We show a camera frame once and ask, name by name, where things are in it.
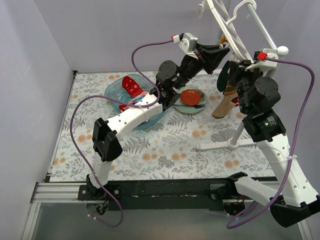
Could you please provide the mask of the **beige brown striped sock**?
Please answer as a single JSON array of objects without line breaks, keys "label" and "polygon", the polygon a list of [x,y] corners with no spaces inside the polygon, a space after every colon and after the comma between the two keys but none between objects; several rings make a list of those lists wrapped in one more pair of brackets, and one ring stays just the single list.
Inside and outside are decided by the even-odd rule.
[{"label": "beige brown striped sock", "polygon": [[215,119],[224,118],[234,107],[239,105],[237,87],[232,86],[229,83],[226,85],[223,93],[223,98],[220,104],[212,112],[212,117]]}]

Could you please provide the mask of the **pink sock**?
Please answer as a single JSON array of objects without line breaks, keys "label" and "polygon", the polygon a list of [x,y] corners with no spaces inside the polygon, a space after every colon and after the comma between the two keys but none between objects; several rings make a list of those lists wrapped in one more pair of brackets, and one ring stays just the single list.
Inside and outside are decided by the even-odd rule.
[{"label": "pink sock", "polygon": [[134,97],[132,100],[130,100],[128,102],[128,104],[131,105],[135,105],[136,103],[138,103],[139,101],[141,101],[144,97],[145,97],[146,93],[142,93],[140,95],[137,95],[136,97]]}]

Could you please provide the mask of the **red snowflake sock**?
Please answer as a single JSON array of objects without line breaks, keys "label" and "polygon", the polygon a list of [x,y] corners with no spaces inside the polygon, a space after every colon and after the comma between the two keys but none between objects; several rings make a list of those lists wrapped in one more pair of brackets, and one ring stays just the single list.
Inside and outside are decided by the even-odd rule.
[{"label": "red snowflake sock", "polygon": [[135,98],[137,96],[140,96],[145,91],[139,86],[139,84],[131,77],[125,76],[122,79],[122,88],[127,91],[127,93]]}]

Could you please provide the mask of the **red sock white pattern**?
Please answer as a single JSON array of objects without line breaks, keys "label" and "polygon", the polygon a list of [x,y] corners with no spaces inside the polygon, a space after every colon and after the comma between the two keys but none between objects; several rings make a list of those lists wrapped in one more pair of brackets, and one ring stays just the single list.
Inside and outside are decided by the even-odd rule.
[{"label": "red sock white pattern", "polygon": [[121,105],[119,105],[118,107],[119,107],[119,110],[120,110],[121,112],[124,112],[124,111],[128,108],[128,106],[125,105],[125,104],[121,104]]}]

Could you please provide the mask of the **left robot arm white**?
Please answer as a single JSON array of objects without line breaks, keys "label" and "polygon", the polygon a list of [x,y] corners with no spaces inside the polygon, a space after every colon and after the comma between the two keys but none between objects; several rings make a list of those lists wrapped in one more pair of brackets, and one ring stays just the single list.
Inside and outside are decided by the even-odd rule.
[{"label": "left robot arm white", "polygon": [[185,87],[201,70],[211,75],[229,51],[224,45],[197,43],[193,51],[195,57],[185,55],[180,65],[171,60],[161,63],[155,87],[140,101],[112,118],[95,121],[92,136],[95,160],[93,172],[86,177],[87,191],[95,200],[106,196],[111,163],[123,152],[120,141],[124,136],[173,106],[180,98],[177,90]]}]

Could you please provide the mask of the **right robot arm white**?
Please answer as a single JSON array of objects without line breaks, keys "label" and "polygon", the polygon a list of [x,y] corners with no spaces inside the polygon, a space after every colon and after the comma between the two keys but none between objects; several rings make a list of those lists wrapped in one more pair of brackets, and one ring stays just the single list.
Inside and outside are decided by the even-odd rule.
[{"label": "right robot arm white", "polygon": [[289,143],[286,129],[272,109],[281,99],[277,82],[264,76],[258,68],[247,71],[247,60],[230,63],[229,80],[236,85],[239,108],[245,115],[243,126],[266,157],[280,186],[275,190],[239,172],[226,179],[226,192],[232,199],[243,195],[263,205],[263,211],[270,210],[275,221],[287,228],[320,211],[320,195],[304,175],[294,154],[303,111],[315,83],[315,73],[303,63],[274,58],[269,58],[269,61],[302,67],[311,76],[292,143]]}]

